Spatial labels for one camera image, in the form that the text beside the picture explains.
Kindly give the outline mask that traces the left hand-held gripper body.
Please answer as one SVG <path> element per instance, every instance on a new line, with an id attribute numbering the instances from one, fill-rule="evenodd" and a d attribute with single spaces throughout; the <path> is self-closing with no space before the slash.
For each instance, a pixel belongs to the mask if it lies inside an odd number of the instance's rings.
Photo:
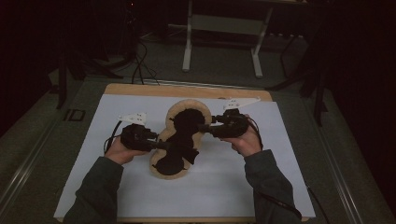
<path id="1" fill-rule="evenodd" d="M 118 121 L 129 122 L 129 125 L 124 127 L 120 134 L 120 141 L 125 147 L 132 150 L 151 151 L 144 149 L 145 143 L 156 142 L 156 139 L 147 139 L 146 132 L 152 132 L 152 130 L 146 127 L 146 113 L 119 116 Z"/>

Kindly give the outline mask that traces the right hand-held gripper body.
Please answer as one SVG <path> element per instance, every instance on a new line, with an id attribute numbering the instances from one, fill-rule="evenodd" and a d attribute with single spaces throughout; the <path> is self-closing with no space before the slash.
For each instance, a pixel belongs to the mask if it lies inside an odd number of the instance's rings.
<path id="1" fill-rule="evenodd" d="M 224 122 L 217 122 L 217 129 L 212 133 L 217 138 L 236 138 L 244 134 L 248 129 L 248 118 L 241 114 L 239 109 L 246 105 L 258 103 L 260 97 L 255 98 L 231 98 L 223 106 Z"/>

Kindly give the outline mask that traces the tan three-lobed plush cushion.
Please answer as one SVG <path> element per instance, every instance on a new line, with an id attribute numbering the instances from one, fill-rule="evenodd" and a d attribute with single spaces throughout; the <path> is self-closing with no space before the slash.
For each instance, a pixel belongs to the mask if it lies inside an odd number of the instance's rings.
<path id="1" fill-rule="evenodd" d="M 159 134 L 160 143 L 169 143 L 168 149 L 157 147 L 149 161 L 154 176 L 171 180 L 184 176 L 199 154 L 205 135 L 199 125 L 210 124 L 212 116 L 202 102 L 186 99 L 172 105 L 165 118 L 165 128 Z"/>

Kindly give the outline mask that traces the person's left hand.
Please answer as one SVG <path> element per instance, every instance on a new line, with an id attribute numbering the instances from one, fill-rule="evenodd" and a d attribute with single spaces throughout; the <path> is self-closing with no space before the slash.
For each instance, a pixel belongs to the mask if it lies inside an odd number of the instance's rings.
<path id="1" fill-rule="evenodd" d="M 128 163 L 136 156 L 146 155 L 147 151 L 132 150 L 125 147 L 119 137 L 116 137 L 110 148 L 106 151 L 105 157 L 119 165 Z"/>

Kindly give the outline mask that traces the person's right hand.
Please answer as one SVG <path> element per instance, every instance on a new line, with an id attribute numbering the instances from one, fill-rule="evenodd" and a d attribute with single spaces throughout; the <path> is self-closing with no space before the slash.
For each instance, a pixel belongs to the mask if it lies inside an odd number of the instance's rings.
<path id="1" fill-rule="evenodd" d="M 248 157 L 262 151 L 261 137 L 257 131 L 254 121 L 246 115 L 249 122 L 247 131 L 236 138 L 221 138 L 221 141 L 228 142 L 232 149 L 243 157 Z"/>

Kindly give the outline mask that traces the black metal stand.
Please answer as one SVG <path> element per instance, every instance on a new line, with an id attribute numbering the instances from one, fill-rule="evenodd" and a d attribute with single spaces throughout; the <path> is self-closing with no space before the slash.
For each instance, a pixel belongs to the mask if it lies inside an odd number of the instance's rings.
<path id="1" fill-rule="evenodd" d="M 319 127 L 322 126 L 321 113 L 325 109 L 323 95 L 327 73 L 327 68 L 324 65 L 327 60 L 322 60 L 320 57 L 322 39 L 320 30 L 311 34 L 305 34 L 304 40 L 307 43 L 307 47 L 296 68 L 285 81 L 271 87 L 266 87 L 268 91 L 279 91 L 302 81 L 303 84 L 299 90 L 299 94 L 304 98 L 310 97 L 313 93 L 315 94 L 313 117 Z"/>
<path id="2" fill-rule="evenodd" d="M 129 56 L 125 60 L 115 63 L 100 64 L 94 59 L 91 59 L 87 54 L 76 49 L 70 43 L 64 42 L 60 45 L 60 52 L 58 57 L 59 71 L 58 84 L 56 85 L 58 93 L 57 109 L 63 107 L 67 99 L 67 78 L 66 72 L 69 71 L 76 79 L 83 79 L 86 76 L 83 64 L 87 64 L 93 70 L 110 78 L 120 78 L 120 76 L 111 72 L 112 68 L 117 68 L 127 64 Z"/>

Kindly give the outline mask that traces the black rectangular floor bracket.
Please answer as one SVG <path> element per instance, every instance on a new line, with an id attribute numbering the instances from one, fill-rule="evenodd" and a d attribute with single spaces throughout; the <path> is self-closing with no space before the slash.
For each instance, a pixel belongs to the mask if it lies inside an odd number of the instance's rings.
<path id="1" fill-rule="evenodd" d="M 85 110 L 67 109 L 63 121 L 83 121 L 86 115 Z"/>

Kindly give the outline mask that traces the white metal desk frame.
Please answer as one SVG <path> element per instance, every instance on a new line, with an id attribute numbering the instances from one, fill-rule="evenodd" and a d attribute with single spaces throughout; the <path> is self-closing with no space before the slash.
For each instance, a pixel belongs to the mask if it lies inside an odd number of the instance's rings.
<path id="1" fill-rule="evenodd" d="M 191 36 L 193 30 L 222 32 L 239 35 L 255 35 L 258 37 L 257 44 L 250 50 L 251 59 L 256 78 L 262 78 L 262 66 L 260 62 L 259 52 L 262 47 L 262 41 L 266 35 L 269 21 L 273 14 L 273 8 L 266 10 L 265 18 L 262 21 L 237 19 L 219 16 L 209 16 L 203 14 L 195 14 L 193 12 L 193 0 L 188 0 L 188 16 L 187 16 L 187 38 L 182 63 L 182 71 L 189 72 L 191 67 Z"/>

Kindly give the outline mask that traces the metal floor rail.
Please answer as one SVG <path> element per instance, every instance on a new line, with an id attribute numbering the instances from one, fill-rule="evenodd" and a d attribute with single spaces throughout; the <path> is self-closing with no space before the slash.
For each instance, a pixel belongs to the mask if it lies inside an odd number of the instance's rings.
<path id="1" fill-rule="evenodd" d="M 54 119 L 45 126 L 44 131 L 34 141 L 29 153 L 8 182 L 5 190 L 0 194 L 0 219 L 6 216 L 7 211 L 14 203 L 35 168 L 38 157 L 42 154 L 43 147 L 47 143 L 51 132 L 56 128 L 58 123 L 59 120 Z"/>
<path id="2" fill-rule="evenodd" d="M 316 130 L 319 142 L 323 148 L 324 158 L 328 164 L 329 171 L 332 177 L 332 182 L 337 189 L 338 198 L 341 200 L 346 216 L 348 218 L 349 224 L 363 224 L 361 214 L 355 204 L 355 201 L 350 193 L 349 186 L 343 176 L 343 173 L 337 163 L 336 158 L 332 152 L 331 145 L 325 136 L 322 128 L 318 126 L 314 118 L 314 101 L 311 98 L 303 99 L 304 107 L 310 116 L 311 123 Z"/>

